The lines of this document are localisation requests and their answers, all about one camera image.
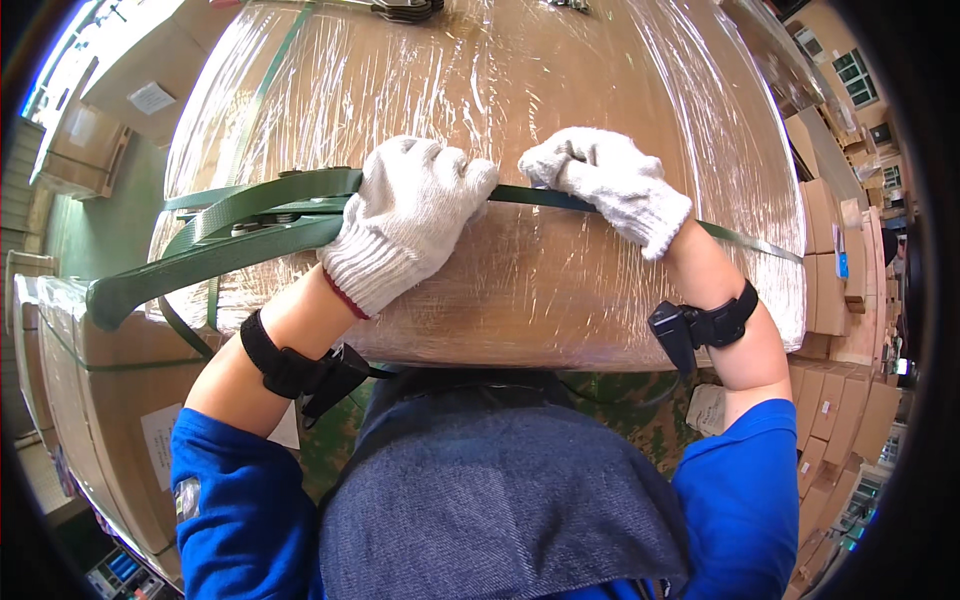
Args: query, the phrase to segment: white paper label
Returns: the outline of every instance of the white paper label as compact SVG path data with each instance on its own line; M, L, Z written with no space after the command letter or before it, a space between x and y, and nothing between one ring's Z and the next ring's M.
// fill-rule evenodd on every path
M163 107L169 107L176 102L174 97L160 89L156 82L149 82L133 94L127 96L140 112L154 114Z
M140 418L143 427L143 439L150 451L150 462L154 464L156 482L161 490L170 489L170 432L173 431L177 415L183 405L179 402L162 408Z
M686 411L686 424L705 436L718 436L723 433L726 405L721 386L708 383L698 385L693 390L690 408Z
M297 409L294 408L293 402L290 402L290 405L287 406L287 412L283 413L283 418L280 419L274 433L270 434L267 439L288 448L300 449L300 434L297 432Z
M70 143L75 146L86 146L97 128L97 115L92 110L81 107L80 110L73 113L73 121L66 128L70 132Z

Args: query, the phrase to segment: glove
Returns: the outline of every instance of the glove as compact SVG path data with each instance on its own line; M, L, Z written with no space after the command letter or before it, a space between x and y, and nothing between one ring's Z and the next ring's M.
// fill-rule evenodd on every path
M496 187L496 167L407 135L373 149L337 238L318 250L327 280L369 318L437 273Z
M523 153L518 167L533 183L596 206L621 235L643 247L647 260L663 256L693 206L663 180L660 159L620 133L560 130Z

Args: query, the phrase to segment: black wrist strap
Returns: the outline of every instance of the black wrist strap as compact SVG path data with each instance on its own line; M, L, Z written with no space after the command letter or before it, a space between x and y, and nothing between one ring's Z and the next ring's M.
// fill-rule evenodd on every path
M747 320L754 314L756 289L746 281L739 298L723 306L703 310L688 304L661 302L647 319L670 362L683 374L697 368L693 351L700 346L723 348L743 337Z
M347 344L329 350L320 360L311 360L292 348L277 348L263 328L259 310L240 325L240 341L247 356L263 373L263 387L290 399L304 396L301 412L306 429L367 377L393 376L371 367Z

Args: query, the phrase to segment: person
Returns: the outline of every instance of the person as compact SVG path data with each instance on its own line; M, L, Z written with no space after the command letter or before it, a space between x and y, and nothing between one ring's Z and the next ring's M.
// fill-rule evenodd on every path
M519 163L595 205L686 302L712 309L745 279L689 218L660 160L626 136L557 132ZM321 264L259 313L277 348L323 357L358 320L436 273L497 184L494 165L401 136L377 147ZM356 449L315 507L265 440L289 399L234 336L172 434L187 598L780 598L794 566L796 412L762 302L709 348L723 435L691 444L667 482L574 410L550 372L406 369L377 383Z

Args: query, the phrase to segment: blue sleeve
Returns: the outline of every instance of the blue sleeve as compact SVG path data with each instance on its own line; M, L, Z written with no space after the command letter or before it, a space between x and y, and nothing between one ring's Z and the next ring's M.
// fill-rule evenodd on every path
M793 403L762 402L691 444L672 483L690 539L684 598L781 598L800 526Z
M177 526L186 597L305 597L320 570L316 507L290 452L188 408L171 452L171 490L199 482L199 512Z

